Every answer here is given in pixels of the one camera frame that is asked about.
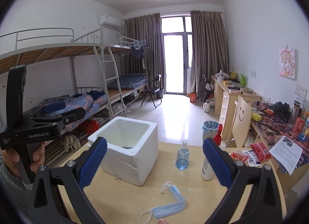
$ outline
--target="hand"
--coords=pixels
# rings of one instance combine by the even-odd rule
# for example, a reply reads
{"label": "hand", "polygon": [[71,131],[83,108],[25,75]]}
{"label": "hand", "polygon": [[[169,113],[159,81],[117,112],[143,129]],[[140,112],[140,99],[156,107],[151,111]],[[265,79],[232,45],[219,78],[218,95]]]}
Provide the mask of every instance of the hand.
{"label": "hand", "polygon": [[169,224],[166,220],[160,219],[158,224]]}
{"label": "hand", "polygon": [[[33,160],[34,162],[30,165],[30,169],[31,171],[37,173],[40,165],[44,164],[45,161],[45,156],[44,156],[44,152],[45,152],[45,145],[46,142],[41,142],[39,147],[33,152]],[[18,153],[13,149],[13,148],[8,148],[6,150],[1,150],[2,153],[2,159],[4,161],[4,163],[6,164],[9,172],[15,176],[15,177],[21,177],[16,163],[19,160],[19,155]]]}

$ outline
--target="face mask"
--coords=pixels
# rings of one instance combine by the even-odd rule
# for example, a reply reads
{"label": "face mask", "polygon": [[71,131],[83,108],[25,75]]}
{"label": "face mask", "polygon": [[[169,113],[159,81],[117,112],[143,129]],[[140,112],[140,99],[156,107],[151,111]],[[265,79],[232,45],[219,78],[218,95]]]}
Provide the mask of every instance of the face mask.
{"label": "face mask", "polygon": [[161,189],[161,193],[163,192],[164,188],[167,187],[169,189],[169,191],[171,192],[171,194],[174,196],[175,200],[177,202],[175,203],[171,203],[171,204],[167,204],[164,206],[160,206],[160,207],[155,207],[153,209],[148,209],[147,211],[145,211],[138,219],[138,223],[140,224],[140,219],[144,214],[150,213],[150,216],[148,218],[148,220],[146,222],[144,222],[143,224],[147,224],[152,215],[154,215],[157,219],[162,218],[162,217],[166,217],[172,214],[176,214],[181,212],[182,210],[184,210],[184,208],[186,207],[186,199],[181,195],[180,191],[177,189],[177,187],[175,185],[172,185],[169,181],[166,182],[162,189]]}

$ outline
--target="air conditioner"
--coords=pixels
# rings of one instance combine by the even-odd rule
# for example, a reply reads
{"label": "air conditioner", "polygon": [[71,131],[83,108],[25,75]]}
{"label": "air conditioner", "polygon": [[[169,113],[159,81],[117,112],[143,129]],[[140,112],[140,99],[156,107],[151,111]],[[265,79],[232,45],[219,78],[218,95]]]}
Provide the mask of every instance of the air conditioner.
{"label": "air conditioner", "polygon": [[100,16],[100,25],[105,25],[110,28],[118,29],[120,27],[120,20],[108,15]]}

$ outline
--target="floral tablecloth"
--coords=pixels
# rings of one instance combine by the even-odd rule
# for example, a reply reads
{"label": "floral tablecloth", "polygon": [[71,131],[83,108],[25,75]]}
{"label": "floral tablecloth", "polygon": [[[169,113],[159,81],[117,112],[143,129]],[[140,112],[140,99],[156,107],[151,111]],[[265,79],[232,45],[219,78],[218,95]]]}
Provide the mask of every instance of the floral tablecloth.
{"label": "floral tablecloth", "polygon": [[[264,111],[266,108],[268,108],[272,104],[265,104],[260,103],[259,106],[257,106],[254,103],[251,103],[251,106],[254,108],[257,108],[260,111]],[[288,128],[288,124],[284,122],[278,115],[270,116],[267,113],[264,113],[262,116],[262,120],[259,122],[256,122],[254,120],[251,121],[252,124],[254,124],[262,133],[264,139],[266,140],[266,143],[271,149],[280,139],[283,135],[287,136],[289,139],[291,139],[294,143],[296,143],[298,146],[302,148],[302,155],[300,156],[300,159],[297,163],[296,168],[301,167],[302,165],[305,165],[306,163],[309,163],[309,143],[303,142],[298,139],[298,133],[292,132],[290,128]],[[286,173],[286,169],[284,166],[278,162],[279,168],[283,173]]]}

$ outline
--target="blue gripper pad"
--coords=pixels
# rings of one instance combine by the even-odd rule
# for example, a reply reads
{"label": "blue gripper pad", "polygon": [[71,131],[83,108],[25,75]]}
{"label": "blue gripper pad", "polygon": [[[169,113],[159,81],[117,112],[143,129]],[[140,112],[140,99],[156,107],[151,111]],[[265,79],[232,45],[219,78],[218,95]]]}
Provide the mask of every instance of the blue gripper pad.
{"label": "blue gripper pad", "polygon": [[204,140],[203,152],[220,184],[230,188],[236,176],[234,162],[231,157],[227,152],[222,151],[211,138]]}
{"label": "blue gripper pad", "polygon": [[87,152],[90,156],[80,169],[78,185],[81,189],[90,185],[93,176],[95,176],[101,161],[107,151],[107,141],[105,138],[98,137]]}
{"label": "blue gripper pad", "polygon": [[62,110],[66,107],[66,103],[64,101],[59,101],[50,105],[46,105],[43,109],[44,113],[52,113],[58,110]]}

